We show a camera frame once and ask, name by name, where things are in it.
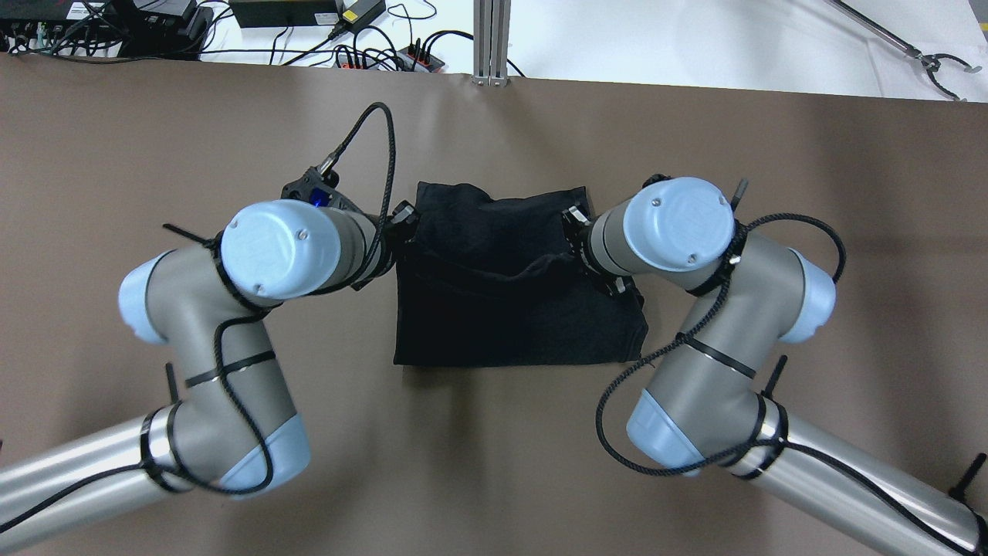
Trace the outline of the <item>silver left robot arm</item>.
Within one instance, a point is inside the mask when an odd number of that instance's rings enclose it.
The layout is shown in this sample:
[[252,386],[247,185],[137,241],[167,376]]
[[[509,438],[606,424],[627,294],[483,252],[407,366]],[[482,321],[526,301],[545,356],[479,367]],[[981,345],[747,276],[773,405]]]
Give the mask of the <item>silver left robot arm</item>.
[[310,464],[306,425],[264,320],[286,300],[359,289],[413,235],[410,203],[377,217],[310,168],[282,197],[247,205],[211,239],[166,251],[121,282],[124,323],[173,349],[184,393],[166,407],[2,471],[2,552],[194,488],[254,497]]

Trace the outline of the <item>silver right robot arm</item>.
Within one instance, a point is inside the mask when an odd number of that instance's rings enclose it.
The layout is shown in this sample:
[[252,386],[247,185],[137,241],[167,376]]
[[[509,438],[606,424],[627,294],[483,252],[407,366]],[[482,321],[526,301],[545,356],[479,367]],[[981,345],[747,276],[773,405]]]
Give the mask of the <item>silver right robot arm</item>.
[[717,465],[886,555],[984,555],[986,520],[964,488],[943,493],[788,412],[752,383],[777,344],[799,344],[830,319],[847,253],[826,222],[777,212],[742,224],[732,197],[695,177],[656,174],[593,217],[572,205],[563,232],[608,295],[655,274],[694,296],[670,344],[618,375],[597,403],[597,439],[618,463],[653,477]]

